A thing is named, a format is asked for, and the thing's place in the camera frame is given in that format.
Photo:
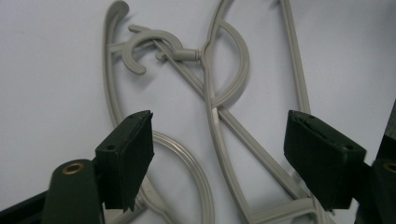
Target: curved hook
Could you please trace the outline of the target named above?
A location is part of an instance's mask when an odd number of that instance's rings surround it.
[[[133,57],[134,48],[139,46],[141,43],[151,40],[161,39],[172,47],[172,58],[177,61],[193,61],[199,60],[199,50],[197,49],[183,49],[180,40],[177,39],[171,33],[159,30],[147,30],[139,34],[133,35],[122,51],[122,61],[125,66],[131,72],[137,75],[144,75],[146,73],[146,67],[139,64]]]

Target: gray plastic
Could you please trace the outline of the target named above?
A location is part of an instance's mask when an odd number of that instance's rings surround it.
[[[225,8],[227,7],[229,1],[220,1],[216,9],[214,17],[212,19],[208,38],[201,50],[202,55],[199,55],[198,50],[186,49],[187,58],[184,55],[177,55],[177,51],[183,48],[180,41],[173,35],[164,31],[150,31],[150,29],[130,25],[129,29],[133,32],[138,32],[140,34],[133,35],[131,39],[125,44],[107,44],[107,53],[110,55],[122,50],[122,59],[126,67],[137,73],[138,75],[143,75],[145,73],[145,68],[134,61],[133,51],[134,48],[143,48],[146,46],[154,45],[160,52],[156,55],[158,60],[168,60],[176,70],[187,80],[187,82],[205,99],[205,107],[208,115],[208,121],[210,126],[210,131],[212,133],[213,143],[218,155],[219,164],[221,170],[226,178],[227,185],[233,195],[233,200],[236,203],[238,209],[241,211],[241,215],[245,222],[247,223],[277,223],[282,220],[290,219],[304,214],[314,215],[316,223],[333,223],[331,219],[327,216],[324,210],[321,208],[320,204],[315,198],[309,198],[308,194],[304,192],[300,186],[282,169],[282,167],[265,151],[265,149],[249,134],[249,132],[236,120],[236,118],[222,105],[242,87],[242,84],[246,80],[248,75],[248,48],[243,40],[242,36],[226,21],[222,19]],[[298,51],[297,40],[295,38],[295,30],[292,22],[290,2],[289,0],[281,1],[281,6],[283,8],[283,13],[285,16],[285,23],[288,28],[288,36],[290,40],[290,47],[292,52],[292,62],[293,71],[295,75],[295,85],[298,95],[299,106],[303,111],[309,111],[309,103],[307,101],[306,86],[304,84],[304,74],[302,70],[301,58]],[[240,57],[240,67],[238,73],[233,81],[233,83],[226,88],[226,91],[219,95],[215,95],[211,73],[212,64],[212,45],[214,41],[214,36],[217,30],[222,27],[226,30],[231,37],[235,40]],[[204,84],[197,78],[197,76],[186,66],[182,60],[197,60],[200,58],[201,66],[204,70]],[[115,114],[120,114],[120,108],[118,106],[117,97],[114,91],[114,82],[111,78],[105,78],[105,82],[111,83],[108,86],[107,98],[110,98],[110,114],[114,116]],[[247,147],[247,149],[256,157],[256,159],[265,166],[265,168],[274,176],[274,178],[281,184],[281,186],[287,191],[290,196],[295,199],[293,202],[280,205],[275,208],[271,208],[265,211],[254,213],[249,207],[245,196],[240,189],[239,183],[233,172],[233,167],[230,163],[228,157],[227,148],[225,146],[224,140],[222,138],[221,129],[219,126],[219,120],[222,120],[228,128],[236,135],[236,137],[241,140],[241,142]],[[154,139],[158,140],[159,135],[154,133]],[[142,198],[143,201],[148,202],[148,206],[159,214],[162,214],[167,222],[173,222],[172,213],[170,213],[161,202],[161,198],[158,195],[149,198],[144,194],[146,189],[151,189],[151,185],[144,185],[142,188]],[[150,202],[155,202],[155,205],[149,205]]]
[[[103,42],[103,65],[104,65],[104,82],[106,90],[106,100],[109,108],[109,114],[113,125],[116,127],[123,119],[120,111],[118,95],[115,90],[112,55],[118,50],[123,49],[123,44],[113,44],[113,34],[117,23],[128,13],[129,7],[125,2],[114,2],[109,8],[105,19],[104,42]],[[209,184],[205,177],[204,171],[195,160],[195,158],[172,138],[157,132],[153,132],[153,140],[174,151],[189,167],[192,176],[198,186],[198,191],[202,205],[203,223],[214,223],[213,199]],[[127,221],[149,207],[154,212],[163,217],[167,223],[181,223],[174,212],[163,202],[155,188],[151,185],[147,177],[144,178],[142,188],[139,191],[135,211],[125,213],[117,217],[116,221]]]

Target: metal grommet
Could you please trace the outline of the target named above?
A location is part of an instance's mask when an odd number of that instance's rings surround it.
[[[387,162],[384,164],[384,168],[396,174],[396,163]]]
[[[62,169],[62,173],[64,173],[65,175],[73,175],[80,172],[82,169],[84,169],[84,164],[81,162],[75,162],[65,166]]]

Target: hole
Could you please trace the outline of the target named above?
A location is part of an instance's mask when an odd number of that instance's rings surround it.
[[[73,175],[75,173],[78,173],[83,168],[84,168],[84,164],[82,164],[81,162],[76,162],[76,163],[71,163],[71,164],[68,164],[67,166],[65,166],[62,169],[62,172],[65,175]]]
[[[384,164],[385,169],[396,174],[396,163],[387,162]]]
[[[68,172],[75,172],[75,171],[78,170],[78,169],[79,169],[79,165],[74,164],[74,165],[71,165],[71,166],[67,167],[67,168],[66,168],[66,171],[68,171]]]
[[[345,149],[345,150],[353,150],[353,146],[345,145],[345,146],[343,146],[343,149]]]
[[[114,146],[114,145],[108,145],[108,146],[106,147],[106,149],[108,149],[108,150],[112,150],[112,149],[114,149],[114,148],[116,148],[116,146]]]

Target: white surface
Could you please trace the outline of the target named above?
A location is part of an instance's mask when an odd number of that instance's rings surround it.
[[[129,20],[176,35],[200,48],[217,1],[129,1]],[[111,132],[102,81],[103,20],[109,1],[0,2],[0,210],[44,191],[51,172],[74,159],[94,157]],[[312,114],[368,150],[371,163],[396,97],[396,2],[292,1]],[[246,89],[231,112],[286,169],[287,112],[297,103],[280,7],[272,1],[235,1],[227,21],[250,52]],[[237,69],[235,45],[220,35],[215,83],[223,90]],[[155,50],[139,54],[148,72],[137,77],[118,63],[125,115],[154,112],[153,129],[188,148],[201,163],[215,200],[216,223],[239,223],[219,170],[202,100]],[[198,66],[196,74],[201,77]],[[262,210],[289,197],[224,128],[232,161],[249,204]],[[182,162],[156,147],[148,175],[185,223],[199,223],[196,187]],[[353,223],[351,210],[336,223]],[[151,212],[134,223],[161,223]]]

